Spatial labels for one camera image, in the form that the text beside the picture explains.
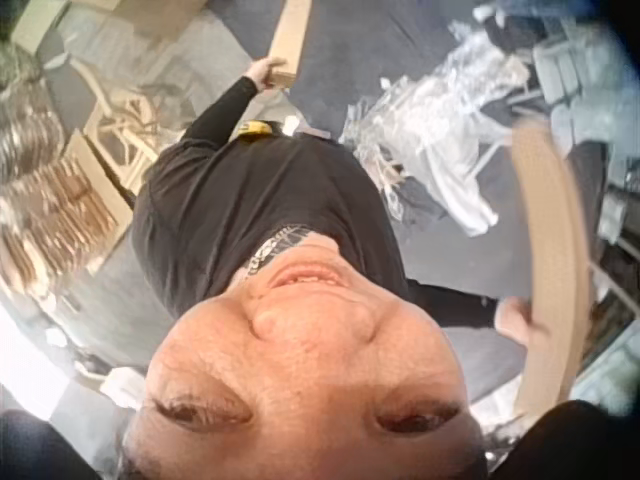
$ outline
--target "black shirt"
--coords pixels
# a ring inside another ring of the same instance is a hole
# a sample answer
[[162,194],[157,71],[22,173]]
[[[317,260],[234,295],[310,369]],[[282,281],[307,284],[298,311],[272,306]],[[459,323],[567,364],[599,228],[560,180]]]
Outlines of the black shirt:
[[[240,115],[253,96],[247,82],[230,91],[236,106],[247,94]],[[197,128],[158,159],[132,230],[145,275],[176,318],[224,292],[260,245],[288,225],[331,237],[355,269],[408,299],[384,204],[351,153],[311,136],[241,137],[220,148],[216,140],[226,141],[233,126],[207,140]]]

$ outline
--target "person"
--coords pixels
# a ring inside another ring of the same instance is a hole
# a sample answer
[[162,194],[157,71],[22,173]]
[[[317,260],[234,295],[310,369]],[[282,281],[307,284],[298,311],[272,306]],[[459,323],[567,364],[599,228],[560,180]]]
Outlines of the person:
[[156,351],[122,478],[482,478],[443,326],[527,342],[526,304],[407,280],[355,157],[311,135],[229,142],[262,59],[158,159],[133,246],[177,322]]

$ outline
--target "teeth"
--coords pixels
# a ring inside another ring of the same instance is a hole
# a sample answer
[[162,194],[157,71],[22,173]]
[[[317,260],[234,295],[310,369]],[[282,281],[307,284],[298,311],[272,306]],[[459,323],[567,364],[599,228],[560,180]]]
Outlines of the teeth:
[[320,283],[326,283],[327,285],[337,285],[336,282],[334,282],[333,280],[320,280],[320,278],[318,277],[298,277],[294,280],[289,280],[286,285],[295,285],[296,283],[314,283],[314,282],[320,282]]

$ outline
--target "mouth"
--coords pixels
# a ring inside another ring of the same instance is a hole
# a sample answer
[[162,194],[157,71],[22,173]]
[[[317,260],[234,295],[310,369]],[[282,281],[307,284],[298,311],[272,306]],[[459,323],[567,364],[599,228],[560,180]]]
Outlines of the mouth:
[[349,286],[344,277],[334,268],[325,264],[304,263],[281,269],[269,282],[269,289],[305,283],[320,283],[334,287]]

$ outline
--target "wooden plank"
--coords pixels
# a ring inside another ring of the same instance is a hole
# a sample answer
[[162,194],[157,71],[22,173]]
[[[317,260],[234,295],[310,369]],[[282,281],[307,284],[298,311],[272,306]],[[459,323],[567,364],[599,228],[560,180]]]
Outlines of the wooden plank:
[[275,85],[291,88],[296,81],[312,4],[313,0],[286,0],[269,51],[270,57],[287,61],[273,69],[272,82]]
[[114,14],[152,37],[178,38],[207,0],[121,0]]
[[111,183],[98,159],[91,151],[89,144],[78,130],[71,135],[65,156],[78,160],[80,168],[87,176],[93,190],[98,194],[111,216],[115,219],[118,226],[113,232],[111,240],[111,245],[115,245],[120,237],[124,235],[133,219],[131,207]]
[[11,33],[11,41],[35,55],[45,34],[66,5],[66,0],[31,0]]
[[517,128],[513,162],[531,238],[534,327],[514,410],[531,422],[569,398],[580,368],[591,305],[589,250],[575,179],[549,132]]

